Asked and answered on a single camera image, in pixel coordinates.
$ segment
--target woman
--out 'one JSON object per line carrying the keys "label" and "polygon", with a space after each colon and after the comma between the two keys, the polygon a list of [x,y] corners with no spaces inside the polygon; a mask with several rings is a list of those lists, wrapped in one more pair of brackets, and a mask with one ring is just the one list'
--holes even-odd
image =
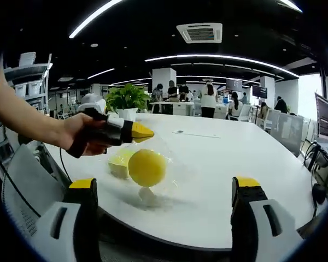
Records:
{"label": "woman", "polygon": [[243,103],[238,100],[236,92],[232,92],[232,100],[233,101],[229,104],[229,115],[226,116],[226,119],[229,119],[229,116],[231,116],[230,119],[236,121],[236,117],[238,117],[242,111]]}
{"label": "woman", "polygon": [[202,88],[201,96],[202,117],[214,118],[218,92],[212,83],[207,83]]}
{"label": "woman", "polygon": [[261,103],[261,109],[260,109],[260,113],[259,115],[257,116],[258,118],[262,119],[262,120],[265,120],[266,119],[266,115],[267,115],[267,112],[270,108],[266,105],[265,102],[262,102]]}

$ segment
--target television screen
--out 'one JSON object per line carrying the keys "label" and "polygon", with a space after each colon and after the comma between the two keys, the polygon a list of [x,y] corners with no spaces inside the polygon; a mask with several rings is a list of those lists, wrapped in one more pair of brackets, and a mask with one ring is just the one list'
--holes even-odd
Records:
{"label": "television screen", "polygon": [[262,86],[253,86],[253,96],[259,98],[267,98],[267,88]]}
{"label": "television screen", "polygon": [[242,81],[227,79],[226,80],[226,89],[232,90],[232,91],[243,92]]}

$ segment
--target black ceiling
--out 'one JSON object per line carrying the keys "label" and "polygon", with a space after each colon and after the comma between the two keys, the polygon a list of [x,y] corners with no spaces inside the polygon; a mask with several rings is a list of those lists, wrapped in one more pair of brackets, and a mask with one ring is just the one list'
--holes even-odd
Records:
{"label": "black ceiling", "polygon": [[[37,52],[36,63],[47,62],[49,53],[52,53],[54,65],[50,71],[49,86],[67,87],[74,82],[77,83],[75,86],[88,86],[92,83],[112,84],[148,78],[153,68],[177,63],[190,63],[174,65],[178,75],[241,79],[263,75],[229,66],[192,65],[216,63],[258,69],[285,79],[292,78],[272,68],[217,58],[144,62],[145,59],[160,56],[190,53],[233,55],[280,67],[305,57],[318,59],[316,43],[308,34],[310,29],[307,29],[303,15],[278,5],[276,0],[124,0],[93,20],[74,39],[69,39],[76,26],[106,2],[44,1],[25,25],[17,29],[5,55],[7,65],[18,66],[22,52]],[[222,43],[187,44],[176,26],[197,22],[222,23]],[[93,43],[97,43],[98,47],[92,48],[90,45]],[[318,69],[312,66],[292,72],[317,72]],[[110,68],[115,70],[87,80],[87,77]],[[70,76],[74,80],[60,83],[58,79],[62,76]]]}

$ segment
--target monitor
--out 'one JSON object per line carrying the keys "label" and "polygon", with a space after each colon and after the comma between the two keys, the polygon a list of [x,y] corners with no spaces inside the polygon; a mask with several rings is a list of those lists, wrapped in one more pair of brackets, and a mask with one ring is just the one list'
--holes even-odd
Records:
{"label": "monitor", "polygon": [[242,81],[234,79],[226,79],[226,89],[232,91],[243,92]]}
{"label": "monitor", "polygon": [[262,86],[253,86],[253,96],[259,98],[267,98],[267,88]]}
{"label": "monitor", "polygon": [[317,142],[328,143],[328,100],[315,93],[317,105]]}

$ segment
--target white table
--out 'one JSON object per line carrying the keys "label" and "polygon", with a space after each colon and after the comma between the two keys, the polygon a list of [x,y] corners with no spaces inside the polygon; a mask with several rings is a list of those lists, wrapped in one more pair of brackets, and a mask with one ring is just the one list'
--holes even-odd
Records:
{"label": "white table", "polygon": [[[139,187],[135,188],[132,180],[120,181],[107,173],[107,159],[119,147],[110,148],[107,155],[80,159],[62,153],[72,180],[97,179],[100,207],[121,223],[176,245],[230,249],[234,176],[255,178],[269,199],[276,199],[293,215],[296,228],[311,220],[310,173],[293,154],[255,124],[157,114],[138,114],[138,117],[139,122],[162,140],[166,150],[174,154],[173,161],[187,170],[182,177],[177,177],[177,188],[161,192],[167,200],[163,208],[139,206]],[[191,135],[173,133],[178,130]],[[61,166],[58,148],[46,147]],[[318,213],[323,208],[319,205]]]}
{"label": "white table", "polygon": [[153,102],[151,103],[152,106],[152,114],[153,114],[153,111],[154,111],[154,105],[185,105],[186,107],[189,106],[190,107],[190,110],[189,110],[189,115],[190,116],[193,116],[193,107],[195,105],[195,103],[193,102],[167,102],[167,101],[162,101],[162,102]]}

